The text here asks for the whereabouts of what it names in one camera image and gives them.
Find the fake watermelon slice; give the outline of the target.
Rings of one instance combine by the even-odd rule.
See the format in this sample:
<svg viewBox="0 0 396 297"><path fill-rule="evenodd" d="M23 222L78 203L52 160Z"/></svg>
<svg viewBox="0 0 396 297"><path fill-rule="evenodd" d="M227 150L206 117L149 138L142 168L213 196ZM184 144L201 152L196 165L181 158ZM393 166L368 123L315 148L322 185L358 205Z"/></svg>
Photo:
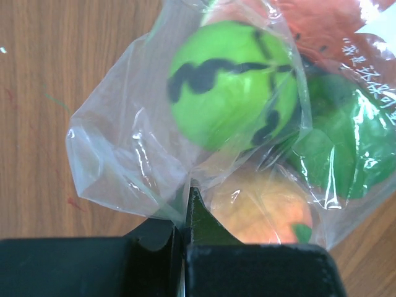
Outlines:
<svg viewBox="0 0 396 297"><path fill-rule="evenodd" d="M274 6L300 53L331 72L349 67L395 83L395 1L211 1L202 24L262 23Z"/></svg>

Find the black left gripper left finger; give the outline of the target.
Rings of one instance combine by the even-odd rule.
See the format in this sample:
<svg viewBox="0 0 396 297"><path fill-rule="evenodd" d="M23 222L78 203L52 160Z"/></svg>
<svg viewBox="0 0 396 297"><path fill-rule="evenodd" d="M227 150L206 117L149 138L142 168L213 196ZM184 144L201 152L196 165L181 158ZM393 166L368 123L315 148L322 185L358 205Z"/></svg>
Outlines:
<svg viewBox="0 0 396 297"><path fill-rule="evenodd" d="M1 241L2 296L185 296L184 232L150 217L122 236Z"/></svg>

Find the clear orange zip top bag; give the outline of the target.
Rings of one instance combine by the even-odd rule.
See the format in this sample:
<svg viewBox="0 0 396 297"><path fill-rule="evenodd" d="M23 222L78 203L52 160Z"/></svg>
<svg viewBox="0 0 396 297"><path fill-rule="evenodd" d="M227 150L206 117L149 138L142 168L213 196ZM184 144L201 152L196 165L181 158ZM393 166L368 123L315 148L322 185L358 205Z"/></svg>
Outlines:
<svg viewBox="0 0 396 297"><path fill-rule="evenodd" d="M81 198L332 248L395 192L395 2L165 1L66 148Z"/></svg>

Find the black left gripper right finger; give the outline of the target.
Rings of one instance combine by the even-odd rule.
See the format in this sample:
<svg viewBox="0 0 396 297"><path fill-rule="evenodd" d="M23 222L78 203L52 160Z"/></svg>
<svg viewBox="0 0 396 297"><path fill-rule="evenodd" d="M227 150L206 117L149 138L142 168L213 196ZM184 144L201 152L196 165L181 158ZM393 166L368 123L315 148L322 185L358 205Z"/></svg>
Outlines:
<svg viewBox="0 0 396 297"><path fill-rule="evenodd" d="M191 188L185 247L186 296L346 296L337 265L313 244L243 244Z"/></svg>

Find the fake tomato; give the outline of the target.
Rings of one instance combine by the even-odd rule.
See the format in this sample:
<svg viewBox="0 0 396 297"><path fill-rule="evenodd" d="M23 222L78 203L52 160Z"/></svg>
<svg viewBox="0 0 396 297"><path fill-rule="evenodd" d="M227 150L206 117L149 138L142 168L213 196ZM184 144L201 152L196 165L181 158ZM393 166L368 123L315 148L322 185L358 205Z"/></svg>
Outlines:
<svg viewBox="0 0 396 297"><path fill-rule="evenodd" d="M274 170L239 168L207 194L211 214L246 244L308 243L306 193Z"/></svg>

